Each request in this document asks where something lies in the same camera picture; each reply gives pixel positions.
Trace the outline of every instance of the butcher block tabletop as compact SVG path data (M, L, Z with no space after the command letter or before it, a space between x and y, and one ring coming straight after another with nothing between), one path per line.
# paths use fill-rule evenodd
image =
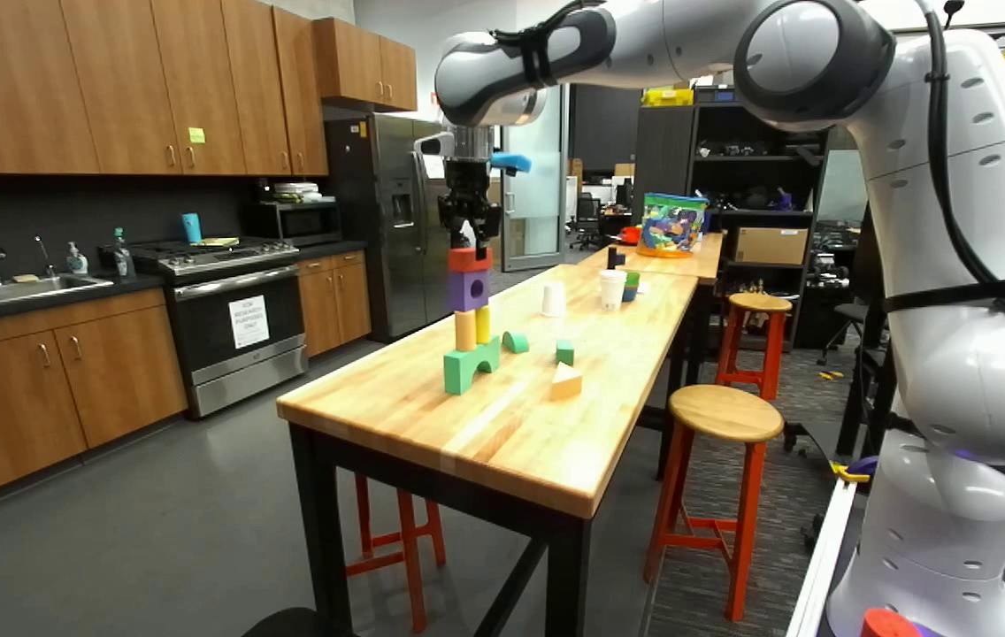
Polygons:
M492 333L521 333L530 349L503 349L500 367L462 398L442 391L442 355L458 346L454 319L442 319L281 398L281 419L588 521L698 281L715 281L718 237L698 245L688 257L623 248L642 294L619 311L601 307L606 251L497 294ZM562 319L543 315L550 284L565 288ZM582 373L582 394L565 401L550 398L559 341L573 343Z

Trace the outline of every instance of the refrigerator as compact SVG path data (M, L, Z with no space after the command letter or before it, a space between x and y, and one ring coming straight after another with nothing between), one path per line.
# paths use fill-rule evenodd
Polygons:
M395 341L442 315L451 235L440 222L442 170L421 162L421 140L442 125L358 114L327 125L330 183L343 235L363 241L373 333Z

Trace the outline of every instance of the bar stool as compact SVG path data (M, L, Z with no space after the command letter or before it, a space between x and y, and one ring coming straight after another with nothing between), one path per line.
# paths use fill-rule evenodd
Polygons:
M433 539L433 556L435 567L447 567L447 540L442 540L442 523L440 523L440 506L428 498L425 503L425 523L414 517L409 493L395 490L395 521L399 526L389 533L373 530L373 506L367 506L367 478L353 474L358 490L358 526L362 526L362 559L347 567L347 573L373 573L394 564L405 564L406 573L406 606L409 606L409 629L428 628L428 606L425 606L425 578L421 578L421 552L416 539Z
M744 494L737 517L682 512L688 459L698 432L748 445ZM659 556L670 549L715 549L733 571L727 617L733 622L744 619L759 530L759 493L763 478L763 444L779 432L783 415L748 391L682 386L674 394L674 445L667 458L667 481L654 508L645 580L654 578Z
M727 301L728 301L728 311L727 311L715 381L718 386L749 381L759 386L759 398L774 401L779 376L783 376L787 319L792 303L787 296L773 296L760 291L728 294ZM760 367L737 363L749 315L767 315Z

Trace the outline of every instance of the microwave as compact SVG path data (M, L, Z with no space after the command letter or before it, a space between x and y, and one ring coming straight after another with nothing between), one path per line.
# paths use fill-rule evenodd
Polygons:
M241 229L253 237L291 237L295 245L341 241L341 211L322 201L256 201L243 205Z

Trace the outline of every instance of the stove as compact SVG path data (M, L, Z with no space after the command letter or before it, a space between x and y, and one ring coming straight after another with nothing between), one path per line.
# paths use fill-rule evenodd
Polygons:
M164 275L190 415L303 376L303 327L291 241L135 245L139 274Z

